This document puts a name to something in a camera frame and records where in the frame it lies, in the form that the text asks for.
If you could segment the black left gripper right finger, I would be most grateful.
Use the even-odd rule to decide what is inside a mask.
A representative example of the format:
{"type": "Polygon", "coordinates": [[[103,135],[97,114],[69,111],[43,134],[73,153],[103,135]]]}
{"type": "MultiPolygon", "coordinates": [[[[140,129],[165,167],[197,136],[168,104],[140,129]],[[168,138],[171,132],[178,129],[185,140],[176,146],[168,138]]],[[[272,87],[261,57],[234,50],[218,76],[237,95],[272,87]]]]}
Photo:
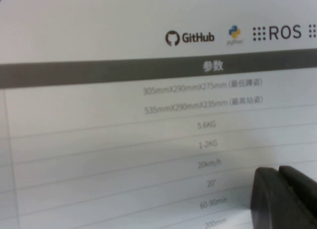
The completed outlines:
{"type": "Polygon", "coordinates": [[[286,180],[292,204],[286,207],[285,222],[290,229],[317,227],[317,183],[291,166],[280,166],[279,173],[286,180]]]}

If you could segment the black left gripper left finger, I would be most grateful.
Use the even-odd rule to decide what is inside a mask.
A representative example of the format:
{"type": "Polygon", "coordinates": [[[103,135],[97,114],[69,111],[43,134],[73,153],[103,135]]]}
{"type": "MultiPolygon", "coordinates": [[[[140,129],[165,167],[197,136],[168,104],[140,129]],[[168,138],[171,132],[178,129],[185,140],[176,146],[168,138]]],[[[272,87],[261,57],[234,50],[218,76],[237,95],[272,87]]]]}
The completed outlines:
{"type": "Polygon", "coordinates": [[[257,168],[250,202],[253,228],[303,229],[307,215],[286,179],[274,168],[257,168]]]}

